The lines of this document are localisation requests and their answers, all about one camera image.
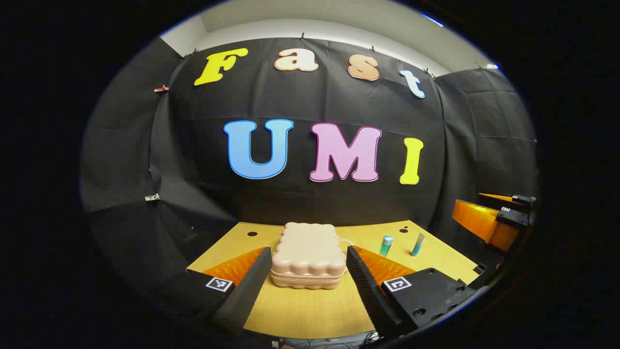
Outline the beige suitcase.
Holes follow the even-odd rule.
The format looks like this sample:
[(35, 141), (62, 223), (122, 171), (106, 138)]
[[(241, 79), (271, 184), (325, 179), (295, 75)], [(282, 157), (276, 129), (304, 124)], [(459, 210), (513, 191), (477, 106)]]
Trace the beige suitcase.
[(334, 289), (347, 272), (347, 254), (331, 224), (285, 224), (272, 255), (270, 276), (278, 287)]

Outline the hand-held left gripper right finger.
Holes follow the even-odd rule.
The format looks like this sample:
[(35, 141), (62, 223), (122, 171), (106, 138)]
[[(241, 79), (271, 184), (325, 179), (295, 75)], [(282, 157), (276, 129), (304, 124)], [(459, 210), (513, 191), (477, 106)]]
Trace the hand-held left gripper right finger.
[(347, 268), (381, 339), (426, 327), (475, 294), (436, 268), (414, 271), (357, 246), (347, 248)]

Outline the black backdrop cloth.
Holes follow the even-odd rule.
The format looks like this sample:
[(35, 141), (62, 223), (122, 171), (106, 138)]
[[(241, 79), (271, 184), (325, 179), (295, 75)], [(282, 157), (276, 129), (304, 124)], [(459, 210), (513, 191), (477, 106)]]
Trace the black backdrop cloth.
[[(169, 86), (166, 93), (154, 88)], [(104, 256), (146, 294), (238, 222), (412, 221), (469, 252), (456, 199), (538, 196), (536, 134), (497, 69), (431, 78), (368, 48), (261, 38), (181, 58), (157, 39), (87, 126), (80, 191)], [(159, 194), (159, 201), (145, 196)]]

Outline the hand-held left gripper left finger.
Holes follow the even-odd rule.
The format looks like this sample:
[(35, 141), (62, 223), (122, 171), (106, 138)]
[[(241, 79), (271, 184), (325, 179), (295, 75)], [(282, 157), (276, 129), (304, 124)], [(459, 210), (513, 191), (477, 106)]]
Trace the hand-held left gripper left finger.
[(155, 302), (195, 331), (239, 335), (271, 269), (272, 250), (257, 248), (204, 271), (179, 272), (155, 287)]

